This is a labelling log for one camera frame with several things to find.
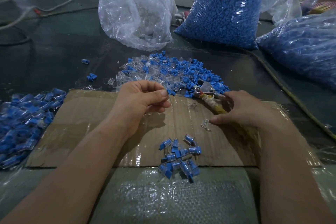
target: hand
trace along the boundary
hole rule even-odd
[[[164,112],[170,107],[168,99],[167,90],[157,82],[127,82],[121,86],[107,119],[120,124],[128,139],[135,134],[146,112]]]
[[[256,128],[283,124],[285,119],[281,114],[266,106],[259,99],[248,94],[244,90],[228,91],[224,93],[222,101],[228,98],[233,101],[233,109],[227,114],[213,116],[210,120],[213,124],[238,123]]]

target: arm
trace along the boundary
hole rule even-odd
[[[260,211],[263,223],[335,223],[305,161],[294,124],[245,91],[227,92],[234,107],[214,124],[236,122],[261,137]]]
[[[156,82],[124,84],[107,118],[1,224],[87,223],[122,146],[145,112],[164,112],[170,106],[167,99],[167,91]]]

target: bag of blue plastic parts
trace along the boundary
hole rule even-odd
[[[191,39],[254,49],[261,3],[195,0],[190,14],[174,32]]]
[[[257,39],[280,64],[336,90],[336,10],[292,19]]]

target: cardboard sheet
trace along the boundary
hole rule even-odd
[[[26,166],[60,165],[83,137],[104,120],[116,96],[113,92],[71,90],[53,123],[31,152]],[[168,137],[178,138],[185,148],[187,144],[183,138],[186,134],[194,136],[202,149],[202,154],[196,157],[198,165],[257,166],[258,151],[231,126],[209,124],[210,132],[201,127],[201,122],[213,115],[201,100],[171,96],[170,101],[172,106],[166,112],[144,116],[137,133],[122,148],[115,166],[156,167],[164,157],[164,152],[158,150],[160,143]],[[286,116],[277,103],[267,103]],[[301,143],[307,149],[307,163],[321,165],[303,137]]]

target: left hand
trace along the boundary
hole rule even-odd
[[[167,90],[157,82],[127,82],[121,86],[107,119],[120,124],[128,139],[135,134],[146,112],[164,112],[170,107],[168,99]]]

